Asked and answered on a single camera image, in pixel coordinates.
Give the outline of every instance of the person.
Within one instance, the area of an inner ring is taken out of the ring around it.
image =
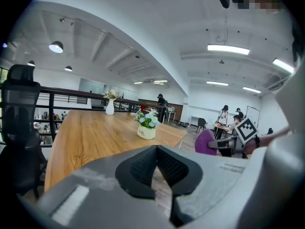
[[[216,123],[217,124],[221,124],[222,126],[227,126],[227,123],[228,123],[228,117],[229,117],[229,107],[228,105],[225,105],[223,107],[223,109],[219,112],[218,114],[218,118],[216,120]],[[217,137],[216,139],[220,139],[222,134],[223,134],[224,130],[223,129],[220,129],[218,130],[218,134],[217,134]]]
[[[244,114],[243,112],[240,110],[240,108],[236,109],[236,112],[238,113],[239,117],[243,120],[244,119]]]
[[[163,98],[162,94],[158,95],[158,105],[163,106],[164,107],[164,111],[162,112],[162,117],[161,117],[161,121],[163,120],[163,117],[167,111],[167,101]]]

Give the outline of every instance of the ceiling beam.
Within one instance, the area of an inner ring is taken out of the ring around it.
[[[44,33],[45,33],[45,35],[46,35],[46,38],[47,38],[47,40],[48,40],[48,42],[49,42],[49,45],[50,45],[52,42],[51,42],[51,38],[50,38],[49,32],[48,32],[48,30],[47,30],[46,24],[45,24],[45,22],[44,22],[44,18],[43,18],[43,15],[42,15],[42,11],[39,12],[39,19],[40,19],[40,22],[41,22],[43,31],[44,31]]]
[[[71,36],[71,54],[75,57],[75,22],[72,25],[72,36]]]
[[[131,48],[126,48],[122,53],[120,53],[117,57],[115,57],[108,65],[106,65],[106,69],[113,67],[118,61],[122,60],[123,58],[127,57],[129,54],[133,53],[134,50]]]
[[[198,59],[217,59],[217,60],[230,60],[230,61],[238,61],[239,63],[247,63],[251,62],[255,67],[260,68],[261,70],[276,74],[280,77],[279,71],[272,66],[272,63],[268,64],[261,60],[253,59],[249,56],[241,56],[241,55],[229,55],[229,54],[217,54],[217,53],[185,53],[180,55],[181,60],[198,60]]]
[[[105,38],[107,37],[107,35],[108,35],[107,33],[103,33],[103,32],[100,34],[100,36],[99,36],[99,38],[98,38],[98,40],[97,40],[97,42],[96,42],[96,44],[95,44],[95,46],[92,50],[92,53],[91,53],[91,56],[90,56],[91,61],[94,61],[94,59],[96,57],[96,54],[97,54],[98,50],[100,49],[102,43],[105,41]]]
[[[147,68],[150,68],[150,67],[152,67],[152,66],[153,66],[153,64],[151,64],[150,62],[146,62],[146,63],[144,63],[144,64],[140,64],[140,65],[137,65],[137,66],[135,66],[135,67],[129,68],[129,69],[127,69],[127,70],[125,70],[125,71],[119,73],[119,75],[122,76],[122,75],[131,74],[131,73],[133,73],[133,72],[135,72],[135,71],[147,69]]]

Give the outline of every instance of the wooden table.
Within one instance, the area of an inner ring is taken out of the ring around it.
[[[156,137],[137,135],[134,113],[70,110],[56,135],[48,161],[44,190],[98,158],[149,145],[180,146],[186,131],[160,124]]]
[[[230,131],[231,129],[230,128],[228,128],[228,127],[225,127],[225,126],[222,126],[222,125],[219,125],[219,124],[214,124],[213,125],[215,128],[217,128],[216,130],[215,130],[215,133],[214,133],[214,137],[216,138],[217,137],[217,134],[218,134],[218,129],[223,129],[223,130],[225,130],[225,131]]]

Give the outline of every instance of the flower pot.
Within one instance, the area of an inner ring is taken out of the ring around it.
[[[142,125],[139,125],[137,134],[141,138],[144,138],[146,140],[151,140],[156,136],[156,128],[150,129],[150,128],[146,128]]]
[[[114,101],[114,99],[109,99],[109,103],[106,108],[107,115],[113,115],[113,113],[114,113],[113,101]]]

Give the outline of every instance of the black mesh panel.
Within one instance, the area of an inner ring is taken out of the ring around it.
[[[187,165],[167,154],[161,149],[158,150],[158,168],[170,187],[181,181],[189,172]]]
[[[153,173],[157,166],[157,155],[155,149],[151,150],[145,156],[136,160],[130,169],[132,176],[142,184],[151,187]]]

